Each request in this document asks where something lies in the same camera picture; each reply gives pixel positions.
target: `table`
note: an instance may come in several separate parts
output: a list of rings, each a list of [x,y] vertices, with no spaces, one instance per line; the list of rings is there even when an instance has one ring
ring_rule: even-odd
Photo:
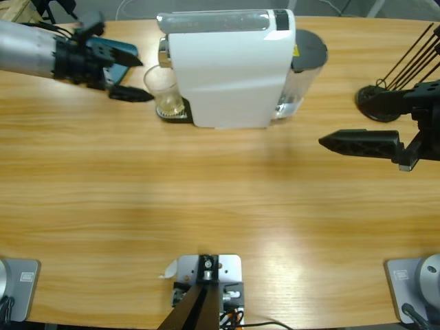
[[[0,73],[0,254],[41,261],[30,320],[153,328],[170,312],[182,254],[239,254],[246,319],[296,328],[397,322],[384,261],[440,251],[440,163],[411,173],[318,144],[338,129],[399,129],[353,104],[426,22],[298,18],[329,62],[297,115],[216,131],[156,118],[55,80]],[[107,38],[156,64],[154,21],[108,22]]]

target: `black cable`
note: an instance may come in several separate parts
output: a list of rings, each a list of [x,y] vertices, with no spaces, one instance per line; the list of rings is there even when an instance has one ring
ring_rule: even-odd
[[[4,329],[10,324],[12,306],[14,306],[13,297],[4,296],[0,300],[0,329]]]
[[[343,9],[341,10],[341,13],[339,16],[342,16],[342,14],[344,14],[344,11],[346,10],[346,8],[349,6],[349,4],[351,3],[351,0],[348,0],[345,4],[345,6],[343,7]]]
[[[30,26],[33,28],[40,28],[43,30],[47,30],[47,31],[51,31],[51,32],[55,32],[55,33],[59,33],[62,36],[70,39],[72,37],[72,33],[69,30],[66,30],[62,27],[59,26],[55,26],[55,25],[51,25],[51,24],[47,24],[45,22],[38,22],[38,23],[22,23],[23,25],[26,26]]]
[[[425,320],[419,313],[417,313],[414,307],[407,302],[401,306],[401,310],[421,329],[421,330],[433,330],[429,321]]]
[[[220,329],[236,329],[236,328],[262,327],[264,325],[279,325],[280,327],[283,327],[284,329],[293,330],[291,327],[287,326],[286,324],[281,323],[281,322],[277,322],[277,321],[269,321],[269,322],[262,322],[262,323],[240,324],[240,325],[237,325],[236,327],[224,326],[224,327],[221,327]]]

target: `yellow sticker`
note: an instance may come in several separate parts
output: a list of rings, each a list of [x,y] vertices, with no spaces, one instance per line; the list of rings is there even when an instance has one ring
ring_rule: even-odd
[[[298,49],[298,45],[297,44],[295,44],[294,56],[295,57],[299,57],[300,56],[300,50]]]

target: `gray floor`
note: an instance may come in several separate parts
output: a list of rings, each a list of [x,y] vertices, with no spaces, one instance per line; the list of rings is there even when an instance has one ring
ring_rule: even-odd
[[[331,0],[340,10],[348,0]],[[79,16],[92,8],[102,11],[106,20],[114,21],[122,0],[76,0]],[[352,0],[345,10],[347,16],[366,16],[375,0]],[[288,0],[126,0],[120,7],[118,20],[153,19],[158,12],[188,10],[225,10],[246,8],[285,8]],[[51,2],[57,23],[72,22],[57,2]],[[298,0],[298,16],[338,16],[327,3],[320,0]],[[434,0],[386,0],[377,17],[391,19],[420,19],[440,21],[440,7]]]

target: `gray lid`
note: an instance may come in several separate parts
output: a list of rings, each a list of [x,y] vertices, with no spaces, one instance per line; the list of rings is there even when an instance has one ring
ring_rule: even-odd
[[[327,57],[327,46],[319,36],[307,30],[296,30],[296,46],[291,62],[295,72],[322,67]]]

